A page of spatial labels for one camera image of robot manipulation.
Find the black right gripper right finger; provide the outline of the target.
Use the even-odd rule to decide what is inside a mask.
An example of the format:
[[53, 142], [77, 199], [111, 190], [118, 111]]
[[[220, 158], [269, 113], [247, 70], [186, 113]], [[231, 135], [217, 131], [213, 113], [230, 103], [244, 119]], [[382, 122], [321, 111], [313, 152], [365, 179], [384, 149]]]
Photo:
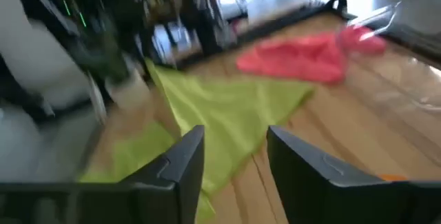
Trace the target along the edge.
[[439, 181], [386, 181], [278, 125], [267, 130], [272, 176], [290, 223], [439, 223]]

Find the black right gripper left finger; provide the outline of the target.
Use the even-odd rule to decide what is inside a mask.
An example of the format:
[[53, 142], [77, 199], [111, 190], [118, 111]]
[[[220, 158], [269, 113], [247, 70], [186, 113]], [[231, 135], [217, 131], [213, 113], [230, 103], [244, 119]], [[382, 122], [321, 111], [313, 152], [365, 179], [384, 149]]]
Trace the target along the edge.
[[194, 223], [204, 168], [194, 126], [118, 183], [3, 183], [2, 223]]

